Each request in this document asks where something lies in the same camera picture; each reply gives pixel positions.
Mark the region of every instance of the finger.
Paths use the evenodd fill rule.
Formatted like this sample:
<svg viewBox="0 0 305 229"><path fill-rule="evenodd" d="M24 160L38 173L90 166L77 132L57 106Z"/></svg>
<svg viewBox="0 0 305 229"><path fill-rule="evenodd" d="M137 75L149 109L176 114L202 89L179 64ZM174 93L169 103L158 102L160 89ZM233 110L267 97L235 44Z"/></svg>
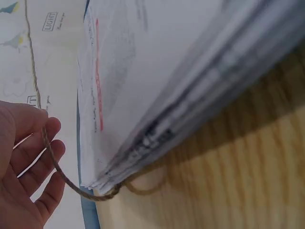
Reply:
<svg viewBox="0 0 305 229"><path fill-rule="evenodd" d="M46 123L48 139L51 141L61 129L61 123L57 118L49 118ZM19 175L37 158L39 153L45 148L42 139L42 132L38 131L32 134L24 142L18 145L10 158L10 164Z"/></svg>
<svg viewBox="0 0 305 229"><path fill-rule="evenodd" d="M52 175L42 195L38 200L35 201L35 205L41 214L43 224L47 222L47 220L53 214L54 210L59 205L63 195L64 187L65 182L61 178L60 174L55 172Z"/></svg>
<svg viewBox="0 0 305 229"><path fill-rule="evenodd" d="M28 104L12 104L1 102L11 114L15 125L15 143L20 142L30 134L39 131L47 122L48 113Z"/></svg>
<svg viewBox="0 0 305 229"><path fill-rule="evenodd" d="M51 142L51 148L56 161L59 162L65 152L65 145L60 140L54 140ZM19 178L19 182L29 197L42 185L53 169L50 152L45 151L39 160Z"/></svg>

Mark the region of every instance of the blue paper edge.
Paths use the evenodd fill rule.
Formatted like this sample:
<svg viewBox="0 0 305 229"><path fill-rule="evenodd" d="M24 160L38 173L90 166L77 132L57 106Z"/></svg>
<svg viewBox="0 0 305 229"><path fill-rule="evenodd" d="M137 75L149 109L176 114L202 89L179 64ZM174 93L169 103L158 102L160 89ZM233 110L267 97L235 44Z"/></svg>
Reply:
<svg viewBox="0 0 305 229"><path fill-rule="evenodd" d="M88 190L87 188L81 187L81 164L80 164L80 112L78 106L78 97L77 97L77 164L78 164L78 175L79 175L79 184L80 189L93 194L92 190ZM97 215L96 205L94 202L89 201L83 197L81 197L81 209L84 219L84 224L86 229L100 229L100 222Z"/></svg>

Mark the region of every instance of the white paper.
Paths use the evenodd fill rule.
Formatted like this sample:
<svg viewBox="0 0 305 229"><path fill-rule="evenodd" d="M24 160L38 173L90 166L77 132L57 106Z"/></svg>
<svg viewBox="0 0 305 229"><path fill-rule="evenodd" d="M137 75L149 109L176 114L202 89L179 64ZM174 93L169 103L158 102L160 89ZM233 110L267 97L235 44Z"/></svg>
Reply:
<svg viewBox="0 0 305 229"><path fill-rule="evenodd" d="M0 99L36 105L24 1L2 0L0 9L16 2L19 8L15 11L0 12ZM77 50L84 9L83 0L28 0L42 107L48 109L49 116L61 121L61 131L56 138L65 143L66 153L60 166L74 184L79 183L76 148ZM39 197L48 180L33 195L33 199ZM60 205L44 228L84 228L81 199L68 186Z"/></svg>

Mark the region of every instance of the bundle of papers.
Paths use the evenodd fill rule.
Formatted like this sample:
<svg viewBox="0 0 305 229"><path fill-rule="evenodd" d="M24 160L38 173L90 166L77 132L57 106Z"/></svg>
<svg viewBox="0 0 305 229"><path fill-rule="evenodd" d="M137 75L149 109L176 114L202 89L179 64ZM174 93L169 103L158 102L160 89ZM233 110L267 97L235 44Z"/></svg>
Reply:
<svg viewBox="0 0 305 229"><path fill-rule="evenodd" d="M305 36L303 0L90 0L79 48L82 185L164 155Z"/></svg>

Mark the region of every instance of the wood grain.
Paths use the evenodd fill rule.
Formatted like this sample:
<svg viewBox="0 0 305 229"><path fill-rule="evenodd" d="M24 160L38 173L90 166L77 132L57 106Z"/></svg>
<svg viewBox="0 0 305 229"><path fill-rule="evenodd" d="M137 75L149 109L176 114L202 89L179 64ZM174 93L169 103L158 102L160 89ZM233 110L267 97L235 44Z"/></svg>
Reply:
<svg viewBox="0 0 305 229"><path fill-rule="evenodd" d="M305 45L97 204L105 229L305 228Z"/></svg>

